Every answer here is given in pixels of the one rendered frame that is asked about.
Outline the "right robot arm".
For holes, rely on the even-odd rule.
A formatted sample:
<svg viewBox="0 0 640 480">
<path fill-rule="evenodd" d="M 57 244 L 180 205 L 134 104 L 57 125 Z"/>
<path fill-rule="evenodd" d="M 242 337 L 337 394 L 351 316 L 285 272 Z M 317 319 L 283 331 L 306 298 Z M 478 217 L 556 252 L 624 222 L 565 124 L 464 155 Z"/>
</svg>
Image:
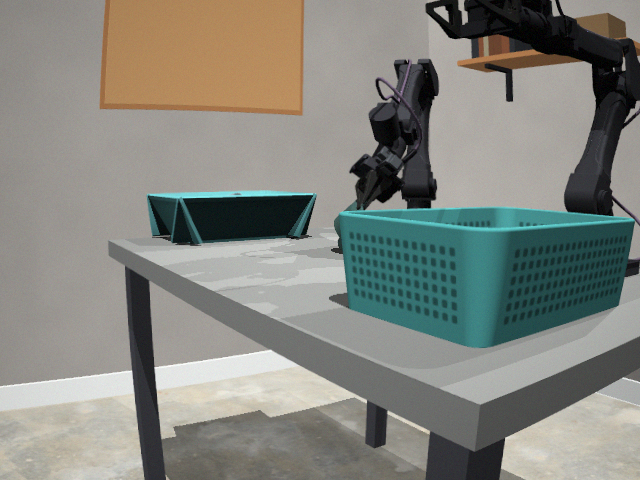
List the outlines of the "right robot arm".
<svg viewBox="0 0 640 480">
<path fill-rule="evenodd" d="M 394 61 L 397 78 L 400 73 L 400 80 L 398 80 L 396 86 L 396 90 L 399 93 L 402 91 L 408 66 L 409 64 L 406 60 Z M 422 140 L 417 154 L 407 163 L 403 163 L 401 160 L 406 150 L 406 145 L 408 145 L 408 154 L 412 149 L 415 149 L 419 138 L 416 122 L 401 100 L 399 104 L 393 99 L 391 102 L 378 103 L 369 112 L 368 116 L 374 138 L 379 142 L 376 149 L 382 148 L 377 154 L 377 157 L 382 160 L 379 164 L 380 170 L 386 175 L 392 176 L 404 166 L 401 179 L 405 182 L 405 185 L 401 190 L 401 194 L 402 199 L 407 201 L 407 209 L 429 209 L 431 208 L 431 201 L 436 200 L 437 191 L 437 181 L 433 178 L 433 172 L 431 172 L 428 151 L 429 116 L 432 100 L 439 93 L 439 80 L 431 59 L 418 59 L 417 64 L 410 64 L 409 67 L 402 97 L 412 110 L 414 109 L 422 128 Z M 425 73 L 426 71 L 427 73 Z M 396 113 L 398 112 L 397 116 L 395 116 L 395 109 Z M 397 124 L 397 118 L 399 124 Z M 399 132 L 399 126 L 401 132 Z M 387 154 L 388 148 L 393 154 Z"/>
</svg>

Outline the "teal perforated basket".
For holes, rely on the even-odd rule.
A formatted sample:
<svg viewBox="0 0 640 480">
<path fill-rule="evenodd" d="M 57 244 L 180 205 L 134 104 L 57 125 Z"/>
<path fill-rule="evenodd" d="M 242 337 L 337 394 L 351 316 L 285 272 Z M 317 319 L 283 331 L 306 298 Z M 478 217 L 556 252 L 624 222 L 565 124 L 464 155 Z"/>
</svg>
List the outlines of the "teal perforated basket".
<svg viewBox="0 0 640 480">
<path fill-rule="evenodd" d="M 344 211 L 339 223 L 349 309 L 487 348 L 617 307 L 635 220 L 466 207 Z"/>
</svg>

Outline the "dark green towel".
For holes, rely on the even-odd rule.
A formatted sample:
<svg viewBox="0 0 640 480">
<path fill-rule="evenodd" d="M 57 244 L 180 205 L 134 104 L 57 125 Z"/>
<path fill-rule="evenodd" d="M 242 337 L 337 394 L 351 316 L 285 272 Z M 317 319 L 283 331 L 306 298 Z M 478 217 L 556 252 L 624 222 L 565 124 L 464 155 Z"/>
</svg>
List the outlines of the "dark green towel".
<svg viewBox="0 0 640 480">
<path fill-rule="evenodd" d="M 355 201 L 354 201 L 354 202 L 353 202 L 353 203 L 352 203 L 348 208 L 346 208 L 344 211 L 364 211 L 364 209 L 365 209 L 365 205 L 366 205 L 366 203 L 368 202 L 369 198 L 370 198 L 370 197 L 369 197 L 369 195 L 368 195 L 368 197 L 367 197 L 366 201 L 364 202 L 364 204 L 361 204 L 361 208 L 360 208 L 360 209 L 358 209 L 358 210 L 357 210 L 357 200 L 355 200 Z M 344 211 L 343 211 L 343 212 L 344 212 Z M 335 227 L 336 233 L 337 233 L 337 234 L 338 234 L 338 236 L 339 236 L 339 239 L 338 239 L 338 246 L 339 246 L 340 250 L 341 250 L 341 251 L 343 251 L 343 250 L 342 250 L 342 241 L 341 241 L 341 232 L 340 232 L 339 216 L 337 216 L 337 217 L 335 218 L 335 220 L 334 220 L 334 227 Z"/>
</svg>

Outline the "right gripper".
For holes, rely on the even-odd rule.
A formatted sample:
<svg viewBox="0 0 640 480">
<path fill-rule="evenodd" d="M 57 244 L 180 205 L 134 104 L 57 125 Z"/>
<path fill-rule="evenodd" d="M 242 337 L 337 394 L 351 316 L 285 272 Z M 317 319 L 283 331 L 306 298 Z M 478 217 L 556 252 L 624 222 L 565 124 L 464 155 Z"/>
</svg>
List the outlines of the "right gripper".
<svg viewBox="0 0 640 480">
<path fill-rule="evenodd" d="M 393 176 L 387 176 L 382 170 L 380 170 L 378 165 L 382 160 L 376 155 L 381 151 L 381 149 L 382 148 L 376 149 L 373 156 L 364 154 L 349 171 L 350 174 L 353 173 L 360 178 L 355 185 L 357 210 L 361 208 L 361 204 L 364 204 L 368 195 L 370 197 L 372 196 L 372 198 L 370 198 L 368 203 L 366 203 L 365 209 L 375 199 L 381 203 L 385 203 L 387 200 L 392 198 L 393 194 L 403 189 L 405 185 L 405 182 L 397 176 L 398 173 Z M 374 160 L 373 158 L 376 159 Z M 379 196 L 377 197 L 377 195 Z"/>
</svg>

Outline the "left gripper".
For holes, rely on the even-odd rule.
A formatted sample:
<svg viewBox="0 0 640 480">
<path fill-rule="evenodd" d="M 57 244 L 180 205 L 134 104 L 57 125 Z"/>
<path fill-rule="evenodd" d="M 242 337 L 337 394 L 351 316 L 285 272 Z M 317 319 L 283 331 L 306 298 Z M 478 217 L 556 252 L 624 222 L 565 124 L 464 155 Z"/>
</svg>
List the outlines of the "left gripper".
<svg viewBox="0 0 640 480">
<path fill-rule="evenodd" d="M 448 11 L 449 22 L 434 11 L 434 8 L 441 6 Z M 468 22 L 464 25 L 458 0 L 438 0 L 426 3 L 425 7 L 426 13 L 452 39 L 476 39 L 497 34 L 509 38 L 521 37 L 527 31 L 526 22 L 529 23 L 529 15 L 525 14 L 521 0 L 465 0 L 464 11 L 468 13 Z"/>
</svg>

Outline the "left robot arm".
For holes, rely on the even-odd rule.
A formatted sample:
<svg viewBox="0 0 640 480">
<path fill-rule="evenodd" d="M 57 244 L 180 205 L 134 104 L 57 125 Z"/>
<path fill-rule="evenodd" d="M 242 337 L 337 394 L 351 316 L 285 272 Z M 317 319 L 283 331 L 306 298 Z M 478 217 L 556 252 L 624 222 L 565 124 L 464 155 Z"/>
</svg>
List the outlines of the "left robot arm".
<svg viewBox="0 0 640 480">
<path fill-rule="evenodd" d="M 525 34 L 513 39 L 530 44 L 537 52 L 592 64 L 595 116 L 582 158 L 568 179 L 565 208 L 572 213 L 614 216 L 612 164 L 623 124 L 640 101 L 640 66 L 634 42 L 603 37 L 566 15 L 554 17 L 551 0 L 521 1 L 529 23 Z M 623 57 L 626 71 L 614 72 L 613 68 L 622 66 Z"/>
</svg>

